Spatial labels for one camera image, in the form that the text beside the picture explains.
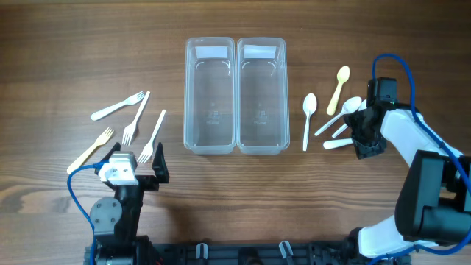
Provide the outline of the yellow plastic spoon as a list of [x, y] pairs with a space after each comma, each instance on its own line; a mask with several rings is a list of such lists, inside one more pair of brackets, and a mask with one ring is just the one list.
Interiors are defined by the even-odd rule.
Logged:
[[337, 75], [336, 75], [336, 78], [337, 78], [337, 86], [336, 86], [336, 89], [332, 95], [332, 98], [329, 102], [329, 105], [327, 106], [327, 114], [329, 116], [332, 116], [335, 112], [336, 112], [336, 107], [337, 107], [337, 104], [338, 104], [338, 101], [339, 101], [339, 97], [340, 97], [340, 93], [341, 93], [341, 88], [343, 86], [343, 84], [348, 81], [348, 79], [350, 78], [350, 67], [349, 66], [342, 66]]

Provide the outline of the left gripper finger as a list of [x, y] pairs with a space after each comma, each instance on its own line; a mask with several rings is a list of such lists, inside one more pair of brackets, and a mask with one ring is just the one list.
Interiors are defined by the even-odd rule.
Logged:
[[111, 155], [114, 152], [118, 152], [120, 150], [121, 150], [121, 144], [119, 142], [116, 142], [111, 148], [111, 150], [97, 163], [96, 169], [101, 169], [105, 163], [109, 162]]
[[152, 162], [152, 170], [154, 171], [159, 183], [169, 183], [169, 170], [165, 162], [163, 144], [161, 142], [159, 142], [157, 145], [154, 160]]

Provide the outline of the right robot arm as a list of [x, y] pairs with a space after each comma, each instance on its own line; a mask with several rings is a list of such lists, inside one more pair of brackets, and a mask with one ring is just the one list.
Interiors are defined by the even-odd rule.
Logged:
[[409, 105], [379, 104], [345, 119], [358, 158], [390, 142], [409, 170], [394, 215], [356, 233], [371, 264], [424, 250], [454, 254], [470, 244], [470, 158], [446, 144]]

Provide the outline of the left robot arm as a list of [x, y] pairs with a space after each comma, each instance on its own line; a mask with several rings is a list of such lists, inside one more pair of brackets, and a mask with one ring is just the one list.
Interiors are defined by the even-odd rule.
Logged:
[[122, 152], [121, 144], [100, 160], [94, 169], [101, 181], [114, 191], [93, 205], [90, 220], [93, 242], [85, 249], [85, 265], [90, 264], [163, 264], [162, 255], [148, 236], [138, 236], [138, 223], [146, 191], [158, 191], [169, 182], [169, 170], [163, 145], [157, 145], [152, 162], [153, 174], [137, 175], [137, 161], [132, 152]]

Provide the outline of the thick white plastic spoon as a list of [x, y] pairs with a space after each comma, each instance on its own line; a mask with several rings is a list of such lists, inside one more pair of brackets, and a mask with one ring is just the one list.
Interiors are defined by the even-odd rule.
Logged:
[[351, 138], [343, 138], [337, 140], [326, 141], [323, 143], [325, 149], [336, 149], [342, 146], [347, 146], [353, 143]]

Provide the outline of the thick white plastic fork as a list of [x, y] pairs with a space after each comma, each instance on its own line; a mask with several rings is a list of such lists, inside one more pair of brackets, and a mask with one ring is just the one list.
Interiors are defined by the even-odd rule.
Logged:
[[116, 111], [116, 110], [118, 110], [118, 109], [120, 109], [124, 106], [135, 105], [135, 104], [139, 103], [144, 98], [144, 96], [145, 96], [145, 93], [143, 91], [141, 91], [139, 93], [136, 93], [136, 94], [128, 97], [127, 99], [125, 99], [122, 102], [116, 103], [116, 104], [111, 105], [109, 107], [106, 107], [102, 110], [98, 110], [95, 113], [91, 114], [91, 120], [92, 121], [98, 121], [98, 120], [104, 118], [105, 116], [113, 113], [114, 111]]

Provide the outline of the yellow plastic fork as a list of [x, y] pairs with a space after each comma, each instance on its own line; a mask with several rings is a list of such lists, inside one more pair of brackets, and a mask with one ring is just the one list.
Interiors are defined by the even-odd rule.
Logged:
[[88, 147], [68, 168], [67, 173], [72, 173], [75, 169], [78, 169], [100, 146], [105, 145], [113, 136], [114, 130], [108, 127], [95, 141]]

